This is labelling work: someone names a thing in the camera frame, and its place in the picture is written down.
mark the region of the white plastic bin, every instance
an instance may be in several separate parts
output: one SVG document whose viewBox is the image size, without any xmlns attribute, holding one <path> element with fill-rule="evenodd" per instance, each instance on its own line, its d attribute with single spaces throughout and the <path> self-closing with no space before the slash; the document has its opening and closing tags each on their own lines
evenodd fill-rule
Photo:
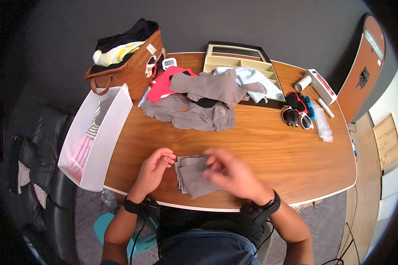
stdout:
<svg viewBox="0 0 398 265">
<path fill-rule="evenodd" d="M 99 101 L 104 98 L 114 98 L 114 100 L 96 134 L 81 181 L 78 181 L 68 171 L 71 158 L 79 140 L 92 122 Z M 133 102 L 126 84 L 121 87 L 111 87 L 103 96 L 90 91 L 85 98 L 69 128 L 58 161 L 58 167 L 62 172 L 80 188 L 96 192 L 103 189 L 115 145 L 132 107 Z"/>
</svg>

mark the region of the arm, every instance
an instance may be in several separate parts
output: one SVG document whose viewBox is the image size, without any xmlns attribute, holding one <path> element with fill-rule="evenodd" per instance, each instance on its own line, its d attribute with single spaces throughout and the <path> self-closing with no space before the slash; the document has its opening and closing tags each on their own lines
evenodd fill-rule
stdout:
<svg viewBox="0 0 398 265">
<path fill-rule="evenodd" d="M 260 206 L 274 199 L 274 190 L 259 181 L 243 160 L 224 149 L 208 149 L 204 154 L 209 155 L 207 164 L 210 165 L 204 176 L 214 185 Z M 301 216 L 282 200 L 270 220 L 287 243 L 284 264 L 313 264 L 312 236 Z"/>
<path fill-rule="evenodd" d="M 143 162 L 136 183 L 127 194 L 127 199 L 139 204 L 146 195 L 158 188 L 167 167 L 174 164 L 175 155 L 168 148 L 156 150 Z M 127 246 L 136 227 L 137 215 L 124 207 L 117 212 L 105 231 L 103 260 L 112 260 L 121 265 L 128 264 Z"/>
</svg>

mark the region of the hand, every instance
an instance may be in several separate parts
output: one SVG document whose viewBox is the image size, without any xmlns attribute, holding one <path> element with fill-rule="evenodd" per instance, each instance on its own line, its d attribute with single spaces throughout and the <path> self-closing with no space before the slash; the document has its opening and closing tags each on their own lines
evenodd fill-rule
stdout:
<svg viewBox="0 0 398 265">
<path fill-rule="evenodd" d="M 233 153 L 222 148 L 211 148 L 204 154 L 209 156 L 206 164 L 211 167 L 203 175 L 212 184 L 260 206 L 274 199 L 274 191 L 258 180 L 246 162 Z"/>
<path fill-rule="evenodd" d="M 171 167 L 171 164 L 175 163 L 175 158 L 176 156 L 173 154 L 173 151 L 168 148 L 160 148 L 154 151 L 153 154 L 143 162 L 136 183 L 127 197 L 131 195 L 131 198 L 135 197 L 135 200 L 138 201 L 141 199 L 140 202 L 143 201 L 146 195 L 158 188 L 165 169 Z"/>
</svg>

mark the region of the black wristband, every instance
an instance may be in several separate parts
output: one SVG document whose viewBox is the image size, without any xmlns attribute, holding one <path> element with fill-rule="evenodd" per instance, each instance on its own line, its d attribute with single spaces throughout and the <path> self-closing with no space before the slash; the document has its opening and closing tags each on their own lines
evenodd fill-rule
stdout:
<svg viewBox="0 0 398 265">
<path fill-rule="evenodd" d="M 144 199 L 141 203 L 136 204 L 130 200 L 127 199 L 127 196 L 124 198 L 124 202 L 122 203 L 122 206 L 124 206 L 124 209 L 127 212 L 139 215 L 143 218 L 147 218 L 147 210 L 146 207 L 149 204 L 149 201 L 147 199 Z"/>
<path fill-rule="evenodd" d="M 259 206 L 254 202 L 245 203 L 242 205 L 240 212 L 247 218 L 252 218 L 254 222 L 261 224 L 280 208 L 280 203 L 280 197 L 276 191 L 274 191 L 274 200 L 270 200 L 263 206 Z"/>
</svg>

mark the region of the white wall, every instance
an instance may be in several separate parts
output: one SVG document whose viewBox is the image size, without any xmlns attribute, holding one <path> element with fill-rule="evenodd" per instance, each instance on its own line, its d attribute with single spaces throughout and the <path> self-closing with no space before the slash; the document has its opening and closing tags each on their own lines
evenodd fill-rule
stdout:
<svg viewBox="0 0 398 265">
<path fill-rule="evenodd" d="M 389 113 L 392 113 L 398 131 L 398 70 L 386 91 L 369 109 L 369 113 L 375 126 L 385 119 Z M 384 173 L 382 176 L 382 200 L 379 206 L 378 222 L 366 257 L 371 253 L 386 230 L 398 203 L 398 161 L 388 166 Z"/>
<path fill-rule="evenodd" d="M 398 70 L 386 91 L 369 109 L 369 113 L 375 126 L 385 119 L 389 113 L 392 113 L 392 117 L 398 130 Z M 396 167 L 398 167 L 398 161 L 387 167 L 385 169 L 385 174 L 389 173 Z"/>
</svg>

